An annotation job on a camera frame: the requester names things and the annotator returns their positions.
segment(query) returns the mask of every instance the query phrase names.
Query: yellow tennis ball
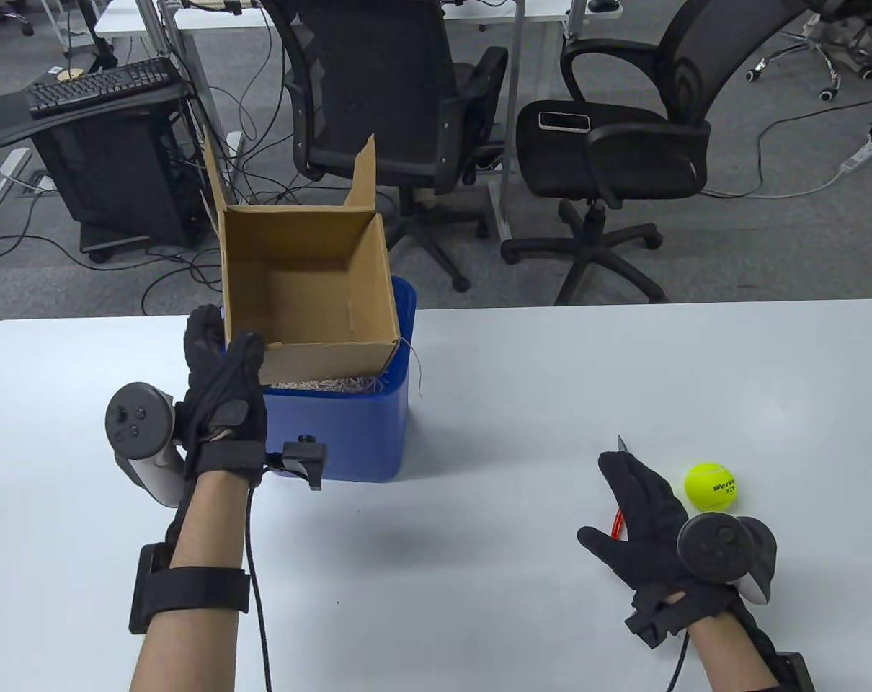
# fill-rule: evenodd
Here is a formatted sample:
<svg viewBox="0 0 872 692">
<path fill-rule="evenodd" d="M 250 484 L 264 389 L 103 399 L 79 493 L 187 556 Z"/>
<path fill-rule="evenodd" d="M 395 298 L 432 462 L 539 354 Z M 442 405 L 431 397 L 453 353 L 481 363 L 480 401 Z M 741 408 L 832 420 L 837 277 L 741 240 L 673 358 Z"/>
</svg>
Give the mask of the yellow tennis ball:
<svg viewBox="0 0 872 692">
<path fill-rule="evenodd" d="M 686 495 L 690 501 L 706 512 L 723 512 L 737 498 L 734 475 L 721 464 L 704 463 L 686 474 Z"/>
</svg>

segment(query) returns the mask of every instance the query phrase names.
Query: gray carpet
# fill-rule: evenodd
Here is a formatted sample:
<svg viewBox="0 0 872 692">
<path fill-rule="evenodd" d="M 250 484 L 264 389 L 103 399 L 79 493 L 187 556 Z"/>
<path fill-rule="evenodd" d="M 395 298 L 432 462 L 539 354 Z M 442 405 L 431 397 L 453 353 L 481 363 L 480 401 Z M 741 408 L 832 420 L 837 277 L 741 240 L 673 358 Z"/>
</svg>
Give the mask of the gray carpet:
<svg viewBox="0 0 872 692">
<path fill-rule="evenodd" d="M 627 3 L 624 19 L 591 26 L 587 35 L 656 40 L 679 6 L 677 0 Z M 38 10 L 31 13 L 35 36 L 22 37 L 11 23 L 0 25 L 0 93 L 20 88 L 48 66 L 63 63 L 60 48 L 48 21 Z M 508 27 L 480 33 L 475 27 L 450 31 L 457 60 L 476 60 L 485 46 L 506 45 Z M 206 72 L 212 83 L 239 96 L 265 57 L 264 32 L 232 32 L 199 37 Z M 538 33 L 525 36 L 521 105 L 529 101 L 534 79 Z M 774 37 L 759 50 L 782 46 Z M 269 66 L 249 90 L 248 111 L 262 132 L 278 96 L 281 57 L 278 40 Z M 129 42 L 117 44 L 126 56 Z M 133 58 L 143 56 L 143 46 L 133 43 Z M 86 66 L 89 56 L 74 63 Z M 659 108 L 656 92 L 630 66 L 606 57 L 578 62 L 579 81 L 591 99 Z M 801 115 L 821 108 L 817 99 L 825 86 L 825 72 L 816 56 L 801 55 L 770 69 L 756 84 L 742 72 L 726 85 L 709 115 L 713 138 L 709 151 L 710 186 L 747 190 L 756 181 L 755 139 L 775 119 Z M 554 95 L 565 96 L 558 77 Z M 872 98 L 872 83 L 844 76 L 836 105 Z M 237 128 L 238 108 L 227 96 L 215 100 L 226 128 Z M 872 122 L 872 105 L 831 112 L 806 121 L 780 125 L 765 138 L 763 192 L 778 194 L 816 187 L 829 179 L 841 161 L 864 142 Z M 287 135 L 291 113 L 284 109 L 268 141 Z M 24 175 L 38 168 L 34 158 Z M 295 170 L 287 142 L 255 159 L 256 174 L 288 182 Z M 320 185 L 348 185 L 327 178 Z M 257 189 L 272 190 L 269 182 L 254 182 Z M 393 190 L 386 190 L 394 197 Z M 342 192 L 302 191 L 306 203 L 338 202 Z M 446 198 L 450 204 L 478 205 L 484 188 L 462 188 Z M 0 208 L 0 235 L 22 230 L 30 199 L 14 192 Z M 512 233 L 515 236 L 562 235 L 567 230 L 556 214 L 555 200 L 537 199 L 521 182 L 512 186 Z M 683 201 L 627 202 L 624 210 L 610 212 L 610 227 L 656 221 L 666 237 L 656 252 L 641 245 L 626 247 L 625 257 L 663 285 L 674 302 L 809 300 L 872 297 L 872 161 L 828 190 L 791 200 L 715 200 L 704 197 Z M 77 225 L 61 199 L 41 198 L 30 227 L 77 252 Z M 508 267 L 499 258 L 496 239 L 478 240 L 471 227 L 445 230 L 445 247 L 457 260 L 473 287 L 454 293 L 449 280 L 423 251 L 404 241 L 392 251 L 392 267 L 419 291 L 422 307 L 544 306 L 560 287 L 568 263 L 563 260 L 528 259 Z M 0 250 L 8 247 L 0 241 Z M 105 268 L 146 261 L 142 254 L 121 256 Z M 61 252 L 37 240 L 24 241 L 0 258 L 0 319 L 53 316 L 117 316 L 139 314 L 139 299 L 152 280 L 175 268 L 167 263 L 123 271 L 91 271 L 77 267 Z M 156 314 L 189 312 L 196 304 L 218 300 L 187 274 L 160 283 L 150 293 L 147 309 Z M 578 290 L 581 303 L 637 303 L 641 294 L 624 280 L 603 270 L 590 270 Z"/>
</svg>

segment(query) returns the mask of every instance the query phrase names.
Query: wrist strap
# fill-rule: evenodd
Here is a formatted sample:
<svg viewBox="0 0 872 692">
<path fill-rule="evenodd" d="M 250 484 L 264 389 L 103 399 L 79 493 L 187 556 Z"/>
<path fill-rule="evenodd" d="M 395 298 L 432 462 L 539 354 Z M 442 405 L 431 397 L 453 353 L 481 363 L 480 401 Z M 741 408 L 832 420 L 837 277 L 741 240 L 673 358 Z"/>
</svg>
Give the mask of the wrist strap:
<svg viewBox="0 0 872 692">
<path fill-rule="evenodd" d="M 266 464 L 266 445 L 251 440 L 217 440 L 206 442 L 196 459 L 196 474 L 206 471 L 230 471 L 243 476 L 257 487 Z"/>
<path fill-rule="evenodd" d="M 236 610 L 247 613 L 251 578 L 230 567 L 174 567 L 145 580 L 143 622 L 173 610 Z"/>
<path fill-rule="evenodd" d="M 738 599 L 737 591 L 733 587 L 686 587 L 684 590 L 686 596 L 672 605 L 667 605 L 664 598 L 676 589 L 667 589 L 660 584 L 640 587 L 631 601 L 634 614 L 625 620 L 625 625 L 632 634 L 641 637 L 641 641 L 647 646 L 656 649 L 667 638 L 667 633 L 676 635 L 703 617 L 717 616 Z"/>
</svg>

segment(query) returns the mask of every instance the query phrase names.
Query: keyboard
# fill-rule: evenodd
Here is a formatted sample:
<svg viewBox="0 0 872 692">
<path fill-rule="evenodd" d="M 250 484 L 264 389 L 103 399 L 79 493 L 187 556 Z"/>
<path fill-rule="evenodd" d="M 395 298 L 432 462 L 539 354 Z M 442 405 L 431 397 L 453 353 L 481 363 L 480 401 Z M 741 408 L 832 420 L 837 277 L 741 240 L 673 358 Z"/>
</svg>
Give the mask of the keyboard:
<svg viewBox="0 0 872 692">
<path fill-rule="evenodd" d="M 27 101 L 31 116 L 44 118 L 149 92 L 179 80 L 173 63 L 166 57 L 156 57 L 63 82 L 33 84 L 27 90 Z"/>
</svg>

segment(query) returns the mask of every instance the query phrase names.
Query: chair backrest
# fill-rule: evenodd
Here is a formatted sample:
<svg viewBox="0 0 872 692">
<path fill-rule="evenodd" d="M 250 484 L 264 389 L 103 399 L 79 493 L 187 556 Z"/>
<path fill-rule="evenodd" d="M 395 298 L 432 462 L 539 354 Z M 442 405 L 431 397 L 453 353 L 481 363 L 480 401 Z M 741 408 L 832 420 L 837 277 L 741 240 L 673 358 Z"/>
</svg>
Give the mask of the chair backrest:
<svg viewBox="0 0 872 692">
<path fill-rule="evenodd" d="M 687 0 L 657 47 L 657 89 L 670 121 L 700 125 L 753 51 L 807 9 L 803 0 Z"/>
<path fill-rule="evenodd" d="M 300 153 L 309 164 L 337 154 L 352 161 L 370 134 L 380 168 L 389 159 L 433 164 L 440 103 L 458 95 L 438 0 L 266 0 L 264 6 L 292 61 L 287 87 L 294 96 L 295 147 L 301 145 L 296 164 Z"/>
</svg>

